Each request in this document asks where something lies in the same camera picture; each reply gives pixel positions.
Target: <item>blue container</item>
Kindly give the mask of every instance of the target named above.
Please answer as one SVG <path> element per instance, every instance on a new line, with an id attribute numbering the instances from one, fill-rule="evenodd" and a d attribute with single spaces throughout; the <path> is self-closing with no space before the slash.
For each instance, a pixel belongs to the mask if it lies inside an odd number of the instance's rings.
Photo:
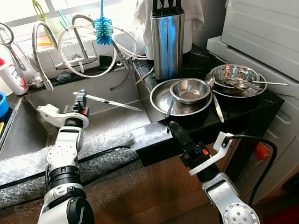
<path id="1" fill-rule="evenodd" d="M 0 118 L 2 118 L 8 111 L 8 104 L 6 102 L 6 95 L 0 92 Z"/>

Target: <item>green utensil handle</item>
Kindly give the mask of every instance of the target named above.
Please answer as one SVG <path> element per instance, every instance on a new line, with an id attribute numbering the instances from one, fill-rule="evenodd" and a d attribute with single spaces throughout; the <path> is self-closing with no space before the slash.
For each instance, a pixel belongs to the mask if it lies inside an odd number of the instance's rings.
<path id="1" fill-rule="evenodd" d="M 33 8 L 36 12 L 36 15 L 38 17 L 38 19 L 40 21 L 43 21 L 43 22 L 47 22 L 46 21 L 46 16 L 45 16 L 45 13 L 43 12 L 43 8 L 41 7 L 41 5 L 36 1 L 36 0 L 32 0 L 32 4 L 33 4 Z M 49 32 L 47 31 L 47 29 L 45 29 L 45 32 L 46 32 L 46 35 L 49 39 L 49 41 L 52 43 L 52 45 L 55 47 L 53 41 L 52 41 L 52 38 L 51 38 L 51 35 L 49 34 Z"/>

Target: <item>white towel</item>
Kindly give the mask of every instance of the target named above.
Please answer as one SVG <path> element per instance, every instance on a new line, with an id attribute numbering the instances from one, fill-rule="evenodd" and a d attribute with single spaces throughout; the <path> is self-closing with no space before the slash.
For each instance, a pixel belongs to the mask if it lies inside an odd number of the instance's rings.
<path id="1" fill-rule="evenodd" d="M 150 14 L 152 10 L 152 0 L 137 0 L 134 16 L 143 26 L 143 39 L 147 46 L 152 43 Z M 194 19 L 193 31 L 200 30 L 204 22 L 201 0 L 182 0 L 182 8 L 185 11 L 185 21 Z"/>

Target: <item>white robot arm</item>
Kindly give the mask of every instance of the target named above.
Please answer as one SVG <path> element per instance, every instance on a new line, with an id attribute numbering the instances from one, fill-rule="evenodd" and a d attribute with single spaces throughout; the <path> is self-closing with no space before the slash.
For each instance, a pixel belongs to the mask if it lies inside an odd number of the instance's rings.
<path id="1" fill-rule="evenodd" d="M 233 135 L 220 132 L 214 144 L 217 154 L 210 156 L 206 146 L 196 145 L 178 123 L 171 121 L 169 128 L 183 146 L 182 162 L 191 169 L 190 175 L 196 175 L 202 182 L 202 189 L 220 212 L 223 223 L 259 224 L 257 213 L 240 199 L 229 177 L 220 173 L 215 165 L 226 155 L 231 144 L 232 140 L 222 144 L 224 139 Z"/>
<path id="2" fill-rule="evenodd" d="M 77 93 L 70 112 L 60 114 L 52 106 L 37 108 L 41 116 L 60 127 L 56 143 L 48 153 L 45 171 L 47 193 L 38 224 L 94 224 L 93 211 L 81 184 L 77 153 L 88 126 L 85 91 Z"/>

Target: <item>knife block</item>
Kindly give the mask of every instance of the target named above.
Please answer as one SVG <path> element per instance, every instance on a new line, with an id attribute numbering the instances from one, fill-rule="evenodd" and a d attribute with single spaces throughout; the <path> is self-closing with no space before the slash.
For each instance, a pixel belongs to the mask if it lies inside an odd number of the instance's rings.
<path id="1" fill-rule="evenodd" d="M 182 73 L 185 13 L 151 16 L 155 75 L 158 81 Z"/>

